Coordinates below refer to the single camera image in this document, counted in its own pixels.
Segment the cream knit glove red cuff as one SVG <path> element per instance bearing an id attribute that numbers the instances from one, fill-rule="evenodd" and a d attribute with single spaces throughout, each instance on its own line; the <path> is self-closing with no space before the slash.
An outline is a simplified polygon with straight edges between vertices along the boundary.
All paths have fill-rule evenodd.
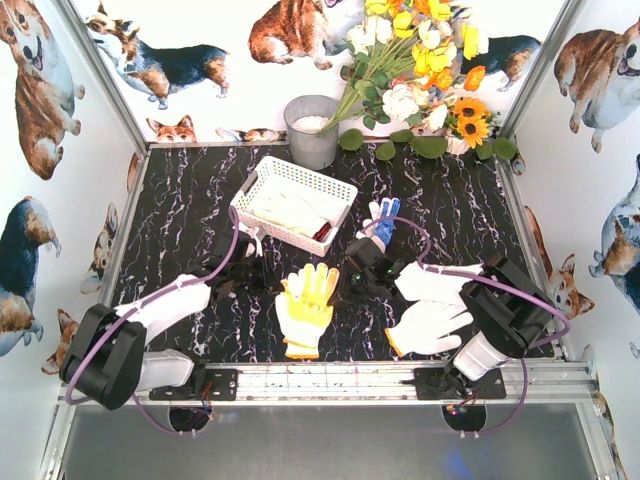
<path id="1" fill-rule="evenodd" d="M 306 223 L 289 226 L 288 230 L 316 242 L 322 242 L 332 229 L 329 221 L 320 218 Z"/>

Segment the orange dotted work glove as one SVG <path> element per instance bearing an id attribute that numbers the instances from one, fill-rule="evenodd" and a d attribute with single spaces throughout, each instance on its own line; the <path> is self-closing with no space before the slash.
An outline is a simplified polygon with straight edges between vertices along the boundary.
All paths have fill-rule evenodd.
<path id="1" fill-rule="evenodd" d="M 306 264 L 281 281 L 276 314 L 289 359 L 318 359 L 319 341 L 331 323 L 328 301 L 338 284 L 339 270 L 325 263 Z"/>

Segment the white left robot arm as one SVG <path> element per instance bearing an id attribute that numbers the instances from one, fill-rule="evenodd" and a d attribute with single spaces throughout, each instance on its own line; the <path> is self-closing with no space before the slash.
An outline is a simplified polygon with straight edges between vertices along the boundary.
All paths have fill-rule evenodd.
<path id="1" fill-rule="evenodd" d="M 262 246 L 261 227 L 240 225 L 219 238 L 214 252 L 174 281 L 134 302 L 90 307 L 59 369 L 69 392 L 108 410 L 133 395 L 157 390 L 191 399 L 207 387 L 206 364 L 152 340 L 181 320 L 242 293 L 277 295 L 284 288 Z"/>

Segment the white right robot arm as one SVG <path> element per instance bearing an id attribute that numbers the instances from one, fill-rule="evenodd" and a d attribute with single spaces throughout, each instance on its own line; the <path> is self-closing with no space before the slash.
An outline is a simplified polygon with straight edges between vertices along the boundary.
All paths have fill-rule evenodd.
<path id="1" fill-rule="evenodd" d="M 328 303 L 400 297 L 408 302 L 385 335 L 399 357 L 453 351 L 452 370 L 469 381 L 523 358 L 555 315 L 554 308 L 512 262 L 440 266 L 393 260 L 370 238 L 346 251 Z"/>

